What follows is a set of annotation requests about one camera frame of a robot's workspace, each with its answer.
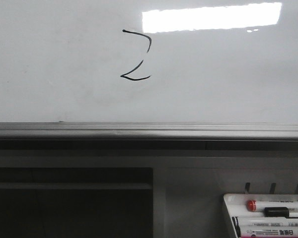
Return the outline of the black capped whiteboard marker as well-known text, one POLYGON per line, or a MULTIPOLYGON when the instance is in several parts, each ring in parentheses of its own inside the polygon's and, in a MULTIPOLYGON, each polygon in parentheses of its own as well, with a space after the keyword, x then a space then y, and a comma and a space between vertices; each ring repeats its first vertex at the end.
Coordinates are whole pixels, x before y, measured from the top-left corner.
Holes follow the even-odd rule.
POLYGON ((298 208, 266 207, 264 215, 266 217, 298 218, 298 208))

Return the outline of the red capped whiteboard marker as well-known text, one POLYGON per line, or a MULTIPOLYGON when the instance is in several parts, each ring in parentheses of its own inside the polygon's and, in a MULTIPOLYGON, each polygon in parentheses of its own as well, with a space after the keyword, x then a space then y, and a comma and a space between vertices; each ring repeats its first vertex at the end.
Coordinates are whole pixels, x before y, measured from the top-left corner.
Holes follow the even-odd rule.
POLYGON ((298 213, 298 201, 259 201, 248 200, 246 208, 250 212, 263 212, 265 208, 286 207, 289 212, 298 213))

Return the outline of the metal hook left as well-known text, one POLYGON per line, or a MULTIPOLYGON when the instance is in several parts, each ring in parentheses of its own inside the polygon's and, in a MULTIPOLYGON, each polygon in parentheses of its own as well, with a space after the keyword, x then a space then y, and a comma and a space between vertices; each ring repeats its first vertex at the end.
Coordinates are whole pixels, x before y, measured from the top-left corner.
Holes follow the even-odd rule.
POLYGON ((245 187, 244 187, 244 193, 245 194, 248 194, 250 191, 250 183, 249 182, 246 182, 245 183, 245 187))

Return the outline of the white marker tray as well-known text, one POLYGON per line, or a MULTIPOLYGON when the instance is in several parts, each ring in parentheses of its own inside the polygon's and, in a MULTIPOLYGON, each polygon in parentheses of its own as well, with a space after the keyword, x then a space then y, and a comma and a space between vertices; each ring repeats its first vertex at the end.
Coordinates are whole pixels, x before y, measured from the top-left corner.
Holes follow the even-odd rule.
POLYGON ((248 211, 246 208, 248 200, 298 201, 298 194, 225 194, 223 196, 224 218, 231 238, 237 238, 232 217, 266 217, 264 212, 248 211))

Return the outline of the metal hook middle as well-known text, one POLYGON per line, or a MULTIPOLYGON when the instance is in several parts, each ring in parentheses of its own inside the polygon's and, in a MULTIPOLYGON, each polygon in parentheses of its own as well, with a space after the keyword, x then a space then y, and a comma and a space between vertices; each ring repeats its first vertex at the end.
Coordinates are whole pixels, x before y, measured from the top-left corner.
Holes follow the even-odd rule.
POLYGON ((270 190, 269 190, 269 194, 275 194, 275 190, 276 190, 276 183, 273 182, 270 185, 270 190))

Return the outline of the white marker black end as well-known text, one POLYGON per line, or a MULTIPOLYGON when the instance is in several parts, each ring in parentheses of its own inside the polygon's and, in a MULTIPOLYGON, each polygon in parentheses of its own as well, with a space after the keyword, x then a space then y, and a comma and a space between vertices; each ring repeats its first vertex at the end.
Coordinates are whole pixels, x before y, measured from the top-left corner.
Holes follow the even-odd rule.
POLYGON ((232 217, 236 235, 245 230, 298 229, 298 218, 285 217, 232 217))

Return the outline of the white marker pink label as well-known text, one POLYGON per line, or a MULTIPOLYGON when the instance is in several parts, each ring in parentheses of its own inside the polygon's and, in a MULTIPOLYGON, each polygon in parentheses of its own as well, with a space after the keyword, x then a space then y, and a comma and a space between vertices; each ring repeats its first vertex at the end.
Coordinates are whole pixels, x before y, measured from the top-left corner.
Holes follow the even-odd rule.
POLYGON ((281 230, 245 230, 238 235, 239 238, 298 238, 298 229, 281 230))

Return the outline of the white whiteboard with aluminium frame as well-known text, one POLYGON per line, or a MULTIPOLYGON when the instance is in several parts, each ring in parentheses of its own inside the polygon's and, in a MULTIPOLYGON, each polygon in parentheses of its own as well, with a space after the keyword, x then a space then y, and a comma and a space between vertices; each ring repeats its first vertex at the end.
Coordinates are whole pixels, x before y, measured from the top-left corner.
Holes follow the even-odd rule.
POLYGON ((0 0, 0 139, 298 140, 298 0, 0 0))

